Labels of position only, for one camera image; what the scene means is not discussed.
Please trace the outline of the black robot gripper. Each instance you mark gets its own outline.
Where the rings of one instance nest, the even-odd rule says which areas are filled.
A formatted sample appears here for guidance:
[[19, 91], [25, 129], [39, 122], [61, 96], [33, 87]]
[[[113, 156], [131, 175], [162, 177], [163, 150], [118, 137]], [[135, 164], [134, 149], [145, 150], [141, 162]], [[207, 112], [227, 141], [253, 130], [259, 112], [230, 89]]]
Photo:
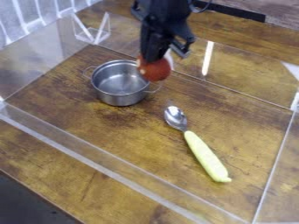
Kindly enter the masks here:
[[131, 13], [142, 22], [141, 52], [145, 60], [161, 60], [170, 48], [187, 57], [195, 42], [187, 18], [193, 13], [191, 0], [135, 0]]

